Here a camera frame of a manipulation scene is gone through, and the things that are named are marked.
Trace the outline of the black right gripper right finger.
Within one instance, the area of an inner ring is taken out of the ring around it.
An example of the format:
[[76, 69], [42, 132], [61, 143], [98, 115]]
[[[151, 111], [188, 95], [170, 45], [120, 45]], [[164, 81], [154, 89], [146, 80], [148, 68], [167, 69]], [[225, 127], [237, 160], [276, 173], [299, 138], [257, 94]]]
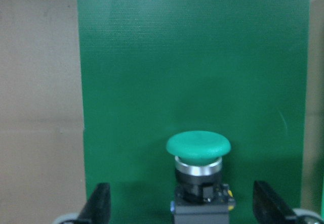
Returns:
[[296, 223], [297, 215], [266, 181], [254, 181], [253, 214], [258, 223]]

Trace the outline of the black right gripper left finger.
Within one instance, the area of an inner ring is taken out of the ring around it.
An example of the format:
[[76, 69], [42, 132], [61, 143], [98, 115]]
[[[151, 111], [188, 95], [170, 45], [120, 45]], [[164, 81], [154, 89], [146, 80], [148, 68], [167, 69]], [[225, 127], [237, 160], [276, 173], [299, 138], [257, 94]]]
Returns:
[[110, 184], [99, 183], [76, 218], [75, 223], [109, 223], [110, 218]]

